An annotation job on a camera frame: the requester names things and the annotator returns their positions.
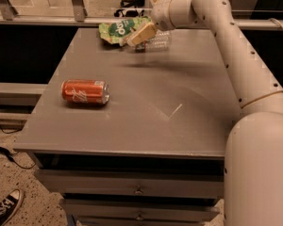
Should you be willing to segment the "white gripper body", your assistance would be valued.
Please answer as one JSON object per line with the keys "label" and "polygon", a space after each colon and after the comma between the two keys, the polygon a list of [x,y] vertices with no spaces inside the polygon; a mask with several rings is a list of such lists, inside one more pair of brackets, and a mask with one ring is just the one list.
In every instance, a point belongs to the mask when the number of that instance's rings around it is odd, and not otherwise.
{"label": "white gripper body", "polygon": [[170,15],[170,5],[172,0],[159,0],[151,11],[151,19],[157,28],[161,31],[174,30]]}

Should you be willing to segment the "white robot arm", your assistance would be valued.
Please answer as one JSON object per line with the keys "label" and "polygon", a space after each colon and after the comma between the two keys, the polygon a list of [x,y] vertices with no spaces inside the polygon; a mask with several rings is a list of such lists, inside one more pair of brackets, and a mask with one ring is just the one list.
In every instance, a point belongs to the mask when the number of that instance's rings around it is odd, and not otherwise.
{"label": "white robot arm", "polygon": [[214,36],[241,108],[225,146],[225,226],[283,226],[283,88],[243,35],[229,0],[149,0],[129,44],[200,22]]}

